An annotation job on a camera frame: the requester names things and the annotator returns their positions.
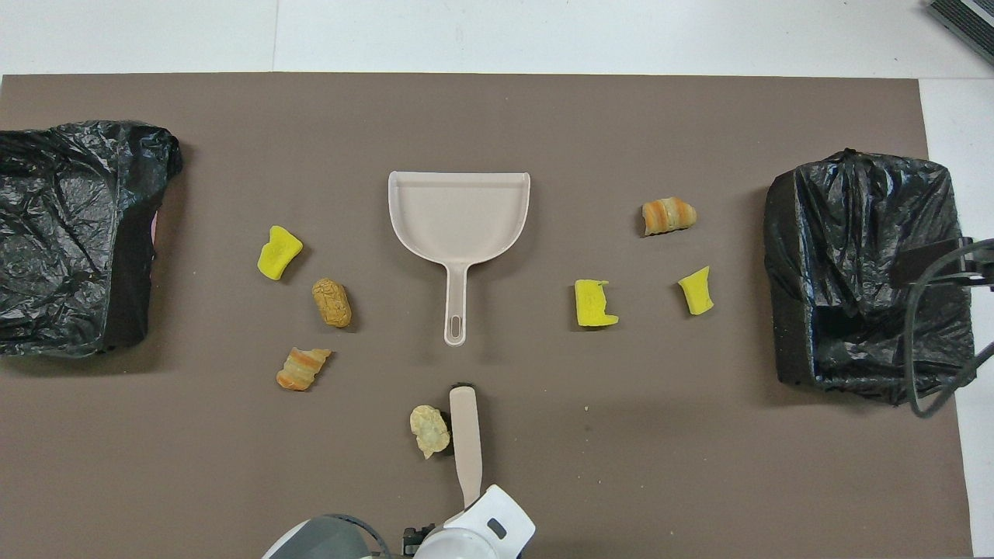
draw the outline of trash bag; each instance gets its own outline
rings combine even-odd
[[[144,339],[152,220],[182,168],[179,141],[141,122],[0,132],[0,355]]]
[[[780,382],[905,402],[902,250],[960,237],[949,171],[846,149],[777,177],[766,195],[765,268]],[[918,391],[973,357],[968,287],[925,291],[914,321]]]

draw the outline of dustpan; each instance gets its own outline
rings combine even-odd
[[[528,173],[390,174],[394,233],[409,251],[445,267],[448,345],[466,341],[469,267],[500,256],[518,240],[530,189]]]

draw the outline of snack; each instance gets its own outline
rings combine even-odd
[[[691,314],[704,314],[715,306],[708,293],[708,273],[710,271],[711,267],[705,266],[679,281],[684,296],[687,297],[687,306],[690,308]]]
[[[642,204],[645,236],[687,229],[697,223],[697,210],[677,198],[663,198]]]
[[[577,324],[580,326],[610,326],[617,323],[617,316],[604,313],[607,298],[604,296],[603,285],[607,285],[607,281],[577,279],[574,283],[577,294]]]
[[[411,432],[417,440],[417,447],[424,453],[424,459],[448,448],[450,436],[441,412],[432,406],[417,406],[411,412]]]
[[[294,347],[283,363],[283,368],[276,373],[276,382],[287,390],[307,390],[332,353],[334,352],[327,349],[301,351]]]
[[[322,278],[311,288],[321,319],[329,326],[344,328],[352,321],[352,307],[345,287],[336,281]]]
[[[258,270],[270,280],[279,280],[283,277],[286,265],[303,248],[304,244],[290,235],[289,231],[274,225],[269,228],[269,242],[262,245],[262,253],[258,256]]]

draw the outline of black cable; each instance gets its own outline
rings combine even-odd
[[[363,522],[359,518],[356,518],[355,516],[351,516],[349,514],[325,514],[324,516],[328,516],[329,518],[337,518],[339,520],[345,520],[350,524],[355,524],[356,526],[359,526],[360,528],[366,530],[371,536],[373,536],[373,539],[376,540],[376,544],[380,546],[380,550],[383,551],[384,556],[387,557],[387,559],[394,559],[394,556],[390,553],[390,547],[387,546],[387,542],[384,541],[382,537],[380,537],[380,534],[373,529],[373,526],[370,526],[366,522]]]
[[[978,241],[977,243],[972,243],[942,256],[942,258],[931,263],[921,273],[921,278],[911,287],[911,292],[908,295],[908,309],[905,311],[905,382],[907,384],[908,399],[911,402],[911,410],[922,419],[928,419],[935,415],[935,412],[952,397],[952,393],[957,388],[965,385],[970,376],[976,373],[977,368],[983,365],[984,361],[991,354],[994,354],[994,342],[991,342],[980,353],[974,355],[963,365],[955,374],[952,381],[942,387],[939,395],[926,409],[923,410],[921,408],[921,401],[918,399],[918,388],[914,382],[914,315],[918,310],[918,303],[921,301],[921,296],[924,294],[925,288],[928,287],[928,284],[938,275],[940,270],[963,255],[983,249],[994,249],[994,239]]]

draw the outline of white tile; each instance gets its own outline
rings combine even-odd
[[[281,0],[278,71],[994,77],[918,0]]]
[[[994,80],[922,80],[928,156],[949,168],[963,233],[994,238]],[[994,293],[973,290],[977,345],[994,340]],[[994,362],[956,392],[973,553],[994,556]]]
[[[276,0],[0,0],[0,74],[269,71]]]

